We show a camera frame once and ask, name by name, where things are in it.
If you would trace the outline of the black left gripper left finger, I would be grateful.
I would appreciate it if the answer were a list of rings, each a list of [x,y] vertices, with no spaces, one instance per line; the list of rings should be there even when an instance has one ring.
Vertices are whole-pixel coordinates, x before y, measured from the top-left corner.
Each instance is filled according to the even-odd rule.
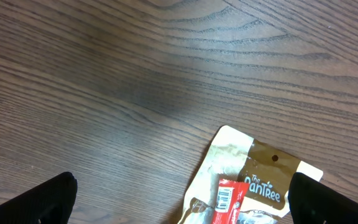
[[[67,224],[72,213],[77,180],[63,172],[0,205],[0,224]]]

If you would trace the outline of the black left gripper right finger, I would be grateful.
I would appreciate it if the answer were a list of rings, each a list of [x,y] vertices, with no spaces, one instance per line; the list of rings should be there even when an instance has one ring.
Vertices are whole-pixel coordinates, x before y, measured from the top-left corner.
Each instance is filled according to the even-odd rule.
[[[358,203],[307,175],[293,175],[288,202],[294,224],[358,224]]]

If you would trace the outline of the dried food snack bag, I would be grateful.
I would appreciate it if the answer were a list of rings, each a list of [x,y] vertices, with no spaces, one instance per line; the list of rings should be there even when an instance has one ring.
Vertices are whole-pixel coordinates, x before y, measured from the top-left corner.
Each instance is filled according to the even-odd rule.
[[[237,207],[238,223],[277,223],[290,213],[293,174],[320,181],[323,171],[230,126],[222,126],[187,189],[180,223],[212,223]]]

